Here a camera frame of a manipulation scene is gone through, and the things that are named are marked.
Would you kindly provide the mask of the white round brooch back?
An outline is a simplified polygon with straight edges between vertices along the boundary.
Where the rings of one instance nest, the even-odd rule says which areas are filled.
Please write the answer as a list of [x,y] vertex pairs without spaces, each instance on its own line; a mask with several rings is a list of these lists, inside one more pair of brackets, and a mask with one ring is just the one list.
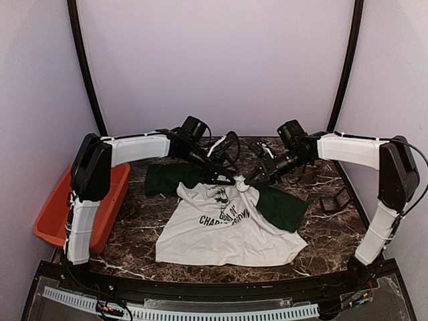
[[235,178],[235,187],[240,193],[244,193],[248,191],[250,185],[245,183],[244,176],[238,176],[237,178]]

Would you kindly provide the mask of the white green Charlie Brown shirt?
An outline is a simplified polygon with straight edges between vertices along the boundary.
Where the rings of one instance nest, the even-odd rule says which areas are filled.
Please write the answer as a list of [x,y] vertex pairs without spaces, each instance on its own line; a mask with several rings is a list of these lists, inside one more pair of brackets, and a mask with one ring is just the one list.
[[146,196],[179,198],[155,245],[157,262],[272,267],[291,263],[307,247],[298,230],[308,203],[271,186],[208,185],[189,164],[154,164]]

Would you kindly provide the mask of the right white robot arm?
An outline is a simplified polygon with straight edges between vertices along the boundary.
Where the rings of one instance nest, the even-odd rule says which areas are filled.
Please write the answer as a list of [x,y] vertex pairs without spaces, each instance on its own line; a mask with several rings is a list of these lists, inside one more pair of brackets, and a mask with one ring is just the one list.
[[274,155],[262,143],[254,147],[260,164],[245,179],[246,185],[279,183],[287,174],[316,161],[344,165],[346,176],[364,209],[373,212],[353,265],[341,276],[347,290],[355,290],[367,279],[368,267],[394,239],[401,221],[422,201],[421,174],[415,158],[424,153],[404,136],[392,138],[320,131],[308,134],[297,120],[285,122],[277,133],[286,149]]

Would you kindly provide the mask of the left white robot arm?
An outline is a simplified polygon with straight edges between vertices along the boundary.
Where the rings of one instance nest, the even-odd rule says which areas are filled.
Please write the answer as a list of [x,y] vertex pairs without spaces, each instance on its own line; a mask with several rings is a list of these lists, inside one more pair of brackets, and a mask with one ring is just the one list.
[[188,116],[174,129],[158,129],[128,136],[85,135],[71,166],[69,213],[66,221],[64,255],[73,265],[87,263],[94,220],[110,191],[112,168],[151,158],[177,158],[201,170],[208,185],[234,185],[237,170],[227,149],[238,144],[234,131],[210,146],[199,144],[208,126]]

